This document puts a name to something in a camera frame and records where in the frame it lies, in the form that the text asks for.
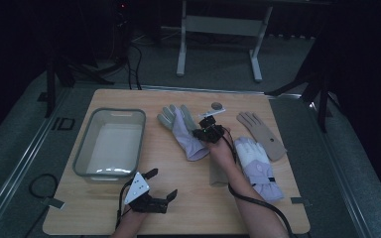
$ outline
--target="work glove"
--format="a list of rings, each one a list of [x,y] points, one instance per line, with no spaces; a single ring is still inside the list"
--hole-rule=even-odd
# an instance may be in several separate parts
[[[255,113],[240,112],[239,115],[237,115],[237,120],[241,122],[249,130],[253,138],[263,146],[271,161],[278,161],[287,153],[284,145]]]
[[[253,188],[267,201],[282,199],[283,193],[275,183],[268,156],[261,146],[251,138],[240,137],[234,141],[243,172]]]
[[[175,105],[163,107],[163,114],[157,115],[157,119],[173,132],[179,145],[185,150],[189,161],[200,160],[209,153],[209,149],[192,135],[191,131],[196,129],[196,124],[186,106],[182,105],[181,108],[177,108]]]

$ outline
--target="cable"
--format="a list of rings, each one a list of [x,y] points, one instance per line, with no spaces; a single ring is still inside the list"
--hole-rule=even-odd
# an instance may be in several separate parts
[[[122,214],[122,217],[123,217],[124,215],[126,215],[126,213],[128,213],[130,210],[132,210],[132,208],[129,208],[127,211],[125,211],[125,213]]]
[[[231,133],[230,133],[230,131],[227,130],[226,128],[224,128],[224,127],[221,127],[221,128],[222,128],[222,130],[225,130],[225,131],[228,133],[228,135],[230,136],[231,141],[233,141],[233,138],[231,137]],[[228,148],[229,148],[230,151],[231,151],[231,155],[233,156],[234,163],[236,163],[237,154],[236,154],[236,149],[234,148],[234,145],[230,144],[230,143],[228,142],[228,140],[224,137],[224,135],[223,135],[222,133],[220,133],[219,131],[217,131],[217,130],[215,129],[215,127],[212,127],[212,129],[215,131],[215,133],[216,133],[217,135],[220,135],[220,136],[221,136],[221,138],[225,141],[225,143],[227,143],[227,146],[228,146]]]
[[[142,52],[141,52],[141,50],[139,50],[134,45],[131,45],[130,47],[135,49],[136,51],[138,51],[139,57],[138,57],[138,62],[137,62],[137,65],[135,67],[135,70],[132,69],[132,67],[131,67],[131,61],[129,60],[129,58],[126,60],[126,63],[128,65],[128,84],[129,84],[129,89],[132,90],[132,76],[134,76],[138,90],[142,90],[141,83],[139,82],[139,76],[138,76],[138,70],[139,70],[139,66],[141,64]]]
[[[34,191],[34,185],[36,184],[36,182],[39,180],[39,179],[42,179],[42,178],[45,178],[45,177],[50,177],[54,183],[54,189],[52,190],[51,192],[51,195],[41,195],[41,194],[37,194],[35,191]],[[51,174],[42,174],[36,178],[34,178],[30,184],[29,184],[29,192],[30,194],[33,196],[33,197],[36,197],[36,198],[46,198],[46,197],[54,197],[55,196],[55,193],[57,192],[57,188],[58,188],[58,179],[54,176],[54,175],[51,175]],[[46,206],[45,209],[43,209],[42,213],[40,213],[39,217],[36,219],[36,221],[33,223],[33,225],[30,227],[29,231],[27,232],[27,234],[24,236],[25,238],[29,237],[31,232],[33,231],[33,229],[36,227],[36,225],[39,223],[40,219],[42,219],[42,217],[45,215],[46,211],[48,211],[49,207]]]
[[[119,209],[117,210],[117,218],[116,218],[116,226],[115,226],[115,228],[117,228],[119,226],[120,221],[122,220],[122,199],[123,199],[123,192],[125,192],[126,187],[128,187],[129,185],[132,184],[132,181],[133,181],[133,179],[130,179],[129,181],[127,181],[122,186],[122,189],[120,190],[120,194],[119,194]]]
[[[272,205],[272,204],[270,204],[268,202],[265,202],[265,201],[262,201],[262,200],[258,200],[258,199],[255,199],[255,198],[249,197],[249,196],[244,196],[244,195],[241,195],[241,194],[237,193],[231,187],[230,183],[228,184],[228,190],[230,191],[230,193],[233,196],[235,196],[235,197],[237,197],[239,199],[242,199],[242,200],[245,200],[245,201],[251,202],[253,204],[260,205],[260,206],[264,206],[264,207],[266,207],[266,208],[268,208],[270,210],[273,210],[283,220],[284,225],[286,226],[287,232],[289,233],[289,237],[295,237],[294,234],[293,234],[292,227],[290,226],[289,221],[287,220],[286,216],[284,215],[284,213],[280,209],[278,209],[277,207],[275,207],[274,205]]]

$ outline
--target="white glove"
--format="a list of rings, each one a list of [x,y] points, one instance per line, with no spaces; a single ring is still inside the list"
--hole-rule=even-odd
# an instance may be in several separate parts
[[[196,129],[196,124],[186,106],[182,105],[180,109],[175,105],[163,107],[163,114],[157,115],[157,118],[173,132],[189,161],[200,160],[209,153],[209,149],[192,135],[191,131]]]
[[[283,193],[275,183],[274,174],[268,156],[261,146],[247,137],[234,141],[243,172],[253,188],[267,201],[282,199]]]

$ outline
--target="metal stand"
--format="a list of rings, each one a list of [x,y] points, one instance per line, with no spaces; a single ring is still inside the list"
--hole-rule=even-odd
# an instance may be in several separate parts
[[[249,57],[252,64],[254,80],[257,82],[262,80],[258,55],[273,7],[267,8],[263,21],[257,21],[187,15],[187,1],[183,0],[182,3],[181,49],[179,51],[177,76],[185,75],[187,32],[202,32],[257,37],[257,44],[253,50],[249,51]]]

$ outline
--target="person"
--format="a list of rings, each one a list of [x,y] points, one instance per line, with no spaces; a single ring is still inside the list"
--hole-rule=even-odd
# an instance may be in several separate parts
[[[224,133],[224,139],[228,141],[229,145],[232,145],[230,130],[228,128],[226,130],[228,133]],[[264,198],[253,189],[243,172],[234,163],[232,152],[225,140],[220,139],[215,144],[206,143],[211,159],[224,171],[234,191],[241,195],[264,201]],[[274,211],[237,197],[235,201],[251,238],[289,237],[286,228]],[[133,210],[128,210],[128,208],[125,208],[125,210],[122,221],[111,238],[135,237],[142,222],[148,216],[148,213],[134,212]]]

